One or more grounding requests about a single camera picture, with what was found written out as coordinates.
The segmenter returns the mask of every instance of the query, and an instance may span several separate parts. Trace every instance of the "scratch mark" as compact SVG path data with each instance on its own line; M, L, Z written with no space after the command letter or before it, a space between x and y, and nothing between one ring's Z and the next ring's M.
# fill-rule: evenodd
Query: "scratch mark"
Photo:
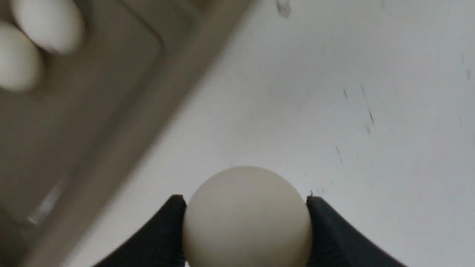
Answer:
M366 102L366 106L368 108L368 112L370 113L371 122L374 125L373 114L371 113L370 104L368 103L368 99L366 98L366 94L364 93L364 87L363 85L360 85L360 87L361 87L361 92L363 93L363 96L364 96L364 101Z
M342 157L340 156L340 149L338 149L338 146L335 146L336 149L336 154L338 155L338 159L340 159L340 164L343 165L343 160Z

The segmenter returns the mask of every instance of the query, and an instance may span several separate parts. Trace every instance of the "egg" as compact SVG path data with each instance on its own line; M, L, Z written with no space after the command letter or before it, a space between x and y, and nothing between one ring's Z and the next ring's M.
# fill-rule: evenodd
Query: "egg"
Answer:
M312 224L304 200L284 178L236 167L193 194L182 238L190 267L305 267Z
M11 0L13 17L36 45L53 54L71 54L84 42L85 24L72 0Z
M29 91L41 81L43 72L38 48L19 29L0 22L0 88Z

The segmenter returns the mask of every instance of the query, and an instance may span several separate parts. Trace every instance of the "white surface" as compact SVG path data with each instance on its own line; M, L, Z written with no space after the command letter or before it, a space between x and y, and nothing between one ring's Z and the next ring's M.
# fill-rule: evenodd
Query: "white surface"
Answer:
M475 2L291 0L289 19L275 5L249 14L69 266L236 165L323 195L409 266L475 262Z
M20 28L49 53L71 54L83 44L85 25L73 0L12 0Z
M0 89L25 92L43 76L43 59L36 46L15 26L0 22Z

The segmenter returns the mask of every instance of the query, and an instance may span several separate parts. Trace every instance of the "egg carton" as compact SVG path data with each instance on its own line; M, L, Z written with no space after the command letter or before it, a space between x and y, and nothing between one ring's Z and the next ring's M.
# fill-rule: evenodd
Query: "egg carton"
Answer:
M68 56L42 51L46 73L31 92L0 89L0 258L6 262L31 250L54 220L48 215L56 202L77 185L79 166L163 72L164 60L181 53L203 15L175 0L75 3L86 21L84 46ZM15 25L9 0L0 0L0 20Z

